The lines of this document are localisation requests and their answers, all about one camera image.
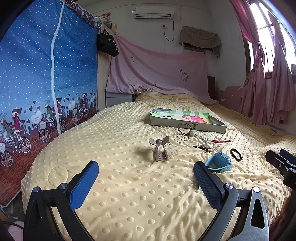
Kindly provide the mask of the beige hair claw clip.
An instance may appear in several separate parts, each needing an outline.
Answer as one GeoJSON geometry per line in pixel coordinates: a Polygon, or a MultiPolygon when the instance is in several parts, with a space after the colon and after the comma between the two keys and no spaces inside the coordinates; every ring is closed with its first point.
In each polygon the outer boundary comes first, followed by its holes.
{"type": "Polygon", "coordinates": [[[169,160],[166,150],[166,144],[168,144],[169,141],[169,136],[165,136],[163,139],[158,138],[157,140],[154,140],[153,138],[149,139],[149,143],[154,146],[154,160],[156,162],[169,160]]]}

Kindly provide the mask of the black small hair clip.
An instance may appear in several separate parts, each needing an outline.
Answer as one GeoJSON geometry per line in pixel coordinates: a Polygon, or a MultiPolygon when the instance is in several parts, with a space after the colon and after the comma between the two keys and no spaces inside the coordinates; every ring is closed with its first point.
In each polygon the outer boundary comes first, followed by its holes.
{"type": "Polygon", "coordinates": [[[203,150],[207,153],[211,153],[212,152],[212,149],[211,148],[208,148],[208,147],[205,147],[205,146],[193,146],[194,148],[196,149],[200,149],[200,150],[203,150]]]}

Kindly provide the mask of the white air conditioner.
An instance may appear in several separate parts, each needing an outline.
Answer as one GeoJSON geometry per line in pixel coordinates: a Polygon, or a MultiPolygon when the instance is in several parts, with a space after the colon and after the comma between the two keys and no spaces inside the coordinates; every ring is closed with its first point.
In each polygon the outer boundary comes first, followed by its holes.
{"type": "Polygon", "coordinates": [[[173,19],[175,9],[171,6],[136,6],[132,13],[135,19],[173,19]]]}

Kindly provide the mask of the grey bedside cabinet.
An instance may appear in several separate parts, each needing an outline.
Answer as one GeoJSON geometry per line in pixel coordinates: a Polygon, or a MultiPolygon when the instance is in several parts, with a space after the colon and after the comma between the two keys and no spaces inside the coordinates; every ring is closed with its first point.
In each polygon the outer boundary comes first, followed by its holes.
{"type": "Polygon", "coordinates": [[[110,93],[106,92],[106,107],[111,107],[117,104],[132,102],[133,95],[128,93],[110,93]]]}

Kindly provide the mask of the blue dotted fabric wardrobe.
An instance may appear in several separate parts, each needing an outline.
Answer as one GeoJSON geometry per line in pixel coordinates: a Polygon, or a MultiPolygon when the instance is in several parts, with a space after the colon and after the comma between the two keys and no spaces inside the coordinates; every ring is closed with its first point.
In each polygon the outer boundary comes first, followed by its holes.
{"type": "Polygon", "coordinates": [[[99,20],[75,1],[22,1],[1,25],[1,206],[37,154],[96,113],[99,20]]]}

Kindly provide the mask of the pink window curtain right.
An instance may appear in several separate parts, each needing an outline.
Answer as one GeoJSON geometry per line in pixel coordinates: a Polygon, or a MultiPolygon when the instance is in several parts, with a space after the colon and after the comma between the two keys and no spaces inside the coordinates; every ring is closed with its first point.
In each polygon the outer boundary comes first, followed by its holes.
{"type": "Polygon", "coordinates": [[[271,76],[267,118],[271,123],[286,123],[288,113],[295,107],[295,88],[286,60],[284,38],[277,19],[269,13],[274,27],[274,62],[271,76]]]}

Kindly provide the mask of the yellow dotted bed blanket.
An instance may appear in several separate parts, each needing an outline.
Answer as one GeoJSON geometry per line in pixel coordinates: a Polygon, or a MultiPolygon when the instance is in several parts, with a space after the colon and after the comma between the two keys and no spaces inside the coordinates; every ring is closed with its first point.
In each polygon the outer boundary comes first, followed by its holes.
{"type": "Polygon", "coordinates": [[[34,187],[54,189],[69,182],[86,164],[99,164],[99,176],[77,214],[95,240],[197,240],[213,219],[211,208],[193,175],[197,161],[210,154],[198,135],[205,136],[212,152],[242,155],[231,170],[219,174],[239,189],[260,188],[268,222],[284,217],[291,190],[266,160],[268,150],[295,153],[295,137],[253,125],[242,114],[219,104],[203,105],[187,94],[140,94],[136,101],[104,109],[90,120],[55,138],[35,158],[21,182],[22,202],[29,203],[34,187]],[[155,108],[209,113],[227,125],[226,133],[200,132],[184,142],[173,127],[152,126],[155,108]],[[168,161],[154,160],[149,139],[170,137],[168,161]]]}

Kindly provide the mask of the pink window curtain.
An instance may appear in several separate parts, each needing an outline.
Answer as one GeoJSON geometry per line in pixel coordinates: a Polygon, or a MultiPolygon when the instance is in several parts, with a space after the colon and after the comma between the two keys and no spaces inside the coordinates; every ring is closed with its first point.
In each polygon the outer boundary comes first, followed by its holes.
{"type": "Polygon", "coordinates": [[[284,38],[277,19],[269,13],[274,27],[274,62],[271,76],[267,118],[271,123],[286,123],[288,113],[295,107],[295,88],[286,60],[284,38]]]}
{"type": "Polygon", "coordinates": [[[242,87],[239,112],[257,126],[267,123],[265,55],[259,41],[258,28],[248,1],[230,1],[237,17],[242,36],[252,44],[254,64],[242,87]]]}

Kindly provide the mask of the silver rhinestone hair clip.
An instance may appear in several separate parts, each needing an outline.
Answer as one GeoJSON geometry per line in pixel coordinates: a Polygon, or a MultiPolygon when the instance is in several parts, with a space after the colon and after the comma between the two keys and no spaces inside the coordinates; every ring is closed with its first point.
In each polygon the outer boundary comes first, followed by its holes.
{"type": "Polygon", "coordinates": [[[205,143],[210,143],[210,140],[209,140],[208,138],[206,138],[205,136],[200,136],[200,135],[198,135],[198,138],[199,138],[200,140],[202,140],[203,142],[205,142],[205,143]]]}

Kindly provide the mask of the pink window curtain left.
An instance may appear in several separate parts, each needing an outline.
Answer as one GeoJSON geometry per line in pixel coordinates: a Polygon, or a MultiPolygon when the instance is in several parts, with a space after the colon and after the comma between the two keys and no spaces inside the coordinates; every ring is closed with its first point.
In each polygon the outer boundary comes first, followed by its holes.
{"type": "Polygon", "coordinates": [[[257,126],[267,123],[265,55],[259,41],[258,28],[248,1],[230,1],[237,17],[242,36],[252,44],[254,64],[242,87],[239,112],[257,126]]]}

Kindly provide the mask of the blue smartwatch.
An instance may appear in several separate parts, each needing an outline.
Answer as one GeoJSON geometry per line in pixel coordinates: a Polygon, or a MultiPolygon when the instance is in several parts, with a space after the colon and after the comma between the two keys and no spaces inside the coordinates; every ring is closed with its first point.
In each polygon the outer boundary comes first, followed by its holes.
{"type": "Polygon", "coordinates": [[[230,157],[222,152],[215,153],[205,162],[205,166],[207,166],[210,171],[216,173],[229,171],[231,169],[231,165],[232,162],[230,157]]]}

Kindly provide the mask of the black tote bag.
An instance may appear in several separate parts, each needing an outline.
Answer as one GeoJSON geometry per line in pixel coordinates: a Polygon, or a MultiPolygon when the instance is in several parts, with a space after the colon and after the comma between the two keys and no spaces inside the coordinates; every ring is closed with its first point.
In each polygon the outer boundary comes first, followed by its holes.
{"type": "Polygon", "coordinates": [[[97,51],[101,51],[111,57],[116,57],[119,54],[118,47],[114,37],[107,32],[106,29],[97,35],[96,38],[97,51]]]}

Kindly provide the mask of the pink sheet on headboard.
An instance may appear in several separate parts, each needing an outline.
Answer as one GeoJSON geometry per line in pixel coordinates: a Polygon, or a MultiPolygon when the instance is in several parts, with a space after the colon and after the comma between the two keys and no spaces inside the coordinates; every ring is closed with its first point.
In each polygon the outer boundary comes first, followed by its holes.
{"type": "Polygon", "coordinates": [[[185,93],[205,104],[217,103],[208,92],[205,53],[160,53],[121,37],[115,40],[119,54],[111,60],[107,92],[185,93]]]}

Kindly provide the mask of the grey tray with colourful lining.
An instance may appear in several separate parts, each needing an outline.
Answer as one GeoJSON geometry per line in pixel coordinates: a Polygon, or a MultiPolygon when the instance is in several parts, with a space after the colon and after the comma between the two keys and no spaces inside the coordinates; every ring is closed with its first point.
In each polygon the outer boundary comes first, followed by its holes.
{"type": "Polygon", "coordinates": [[[226,133],[227,125],[209,113],[193,110],[155,108],[150,112],[151,125],[187,128],[194,131],[226,133]]]}

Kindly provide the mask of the olive cloth on shelf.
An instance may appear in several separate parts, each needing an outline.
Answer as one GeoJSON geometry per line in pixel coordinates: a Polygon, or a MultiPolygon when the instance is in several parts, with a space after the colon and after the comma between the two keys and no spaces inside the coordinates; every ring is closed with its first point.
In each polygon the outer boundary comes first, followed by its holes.
{"type": "Polygon", "coordinates": [[[184,46],[184,49],[191,51],[203,52],[209,50],[212,51],[217,58],[220,57],[222,43],[217,33],[183,26],[180,33],[179,44],[184,46]]]}

